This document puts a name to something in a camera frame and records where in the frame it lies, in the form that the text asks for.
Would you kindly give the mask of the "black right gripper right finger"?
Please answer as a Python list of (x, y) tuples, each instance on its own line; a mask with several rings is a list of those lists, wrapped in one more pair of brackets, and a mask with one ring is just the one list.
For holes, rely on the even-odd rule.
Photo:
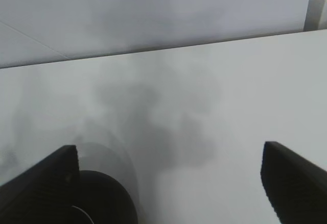
[(281, 223), (326, 223), (326, 171), (278, 142), (265, 142), (261, 181)]

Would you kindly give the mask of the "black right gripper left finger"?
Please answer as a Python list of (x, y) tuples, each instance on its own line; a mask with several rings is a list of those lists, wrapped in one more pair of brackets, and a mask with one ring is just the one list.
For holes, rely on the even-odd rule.
[(62, 146), (1, 185), (1, 223), (68, 223), (78, 183), (76, 146)]

